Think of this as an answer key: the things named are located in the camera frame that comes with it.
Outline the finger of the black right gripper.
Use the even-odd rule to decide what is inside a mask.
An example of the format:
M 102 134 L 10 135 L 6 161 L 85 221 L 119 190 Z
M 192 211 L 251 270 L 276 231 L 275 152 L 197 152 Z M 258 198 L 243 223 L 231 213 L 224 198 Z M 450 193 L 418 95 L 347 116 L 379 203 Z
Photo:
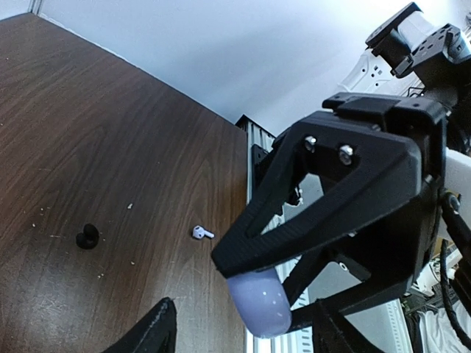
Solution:
M 288 331 L 311 331 L 315 352 L 411 352 L 398 301 L 410 283 L 377 254 L 304 254 L 283 282 Z
M 318 249 L 401 208 L 421 188 L 415 142 L 319 111 L 293 124 L 273 149 L 251 201 L 212 252 L 227 278 Z M 282 226 L 266 225 L 307 174 L 323 194 Z

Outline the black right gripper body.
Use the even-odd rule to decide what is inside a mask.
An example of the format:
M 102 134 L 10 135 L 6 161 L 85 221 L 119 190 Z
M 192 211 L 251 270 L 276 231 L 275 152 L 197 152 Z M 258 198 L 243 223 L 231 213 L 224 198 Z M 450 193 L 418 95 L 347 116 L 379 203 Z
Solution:
M 364 230 L 373 236 L 367 248 L 381 261 L 391 260 L 395 274 L 415 281 L 431 259 L 441 219 L 444 192 L 447 121 L 445 107 L 424 98 L 365 93 L 337 93 L 322 106 L 356 121 L 374 124 L 377 130 L 413 140 L 421 153 L 421 190 L 398 210 Z

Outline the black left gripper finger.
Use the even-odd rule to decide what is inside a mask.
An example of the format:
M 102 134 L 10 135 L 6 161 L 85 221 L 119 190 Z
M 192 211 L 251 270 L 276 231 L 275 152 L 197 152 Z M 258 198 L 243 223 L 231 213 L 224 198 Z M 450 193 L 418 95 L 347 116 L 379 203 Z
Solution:
M 173 353 L 177 342 L 177 311 L 174 301 L 162 298 L 105 353 Z

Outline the lilac earbud charging case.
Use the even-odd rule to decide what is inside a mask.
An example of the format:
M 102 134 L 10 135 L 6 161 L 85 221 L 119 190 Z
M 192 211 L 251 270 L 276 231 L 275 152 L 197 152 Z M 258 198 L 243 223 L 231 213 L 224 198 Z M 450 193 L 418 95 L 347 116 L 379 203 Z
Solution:
M 245 327 L 257 338 L 275 338 L 291 326 L 291 305 L 275 268 L 239 274 L 227 280 Z

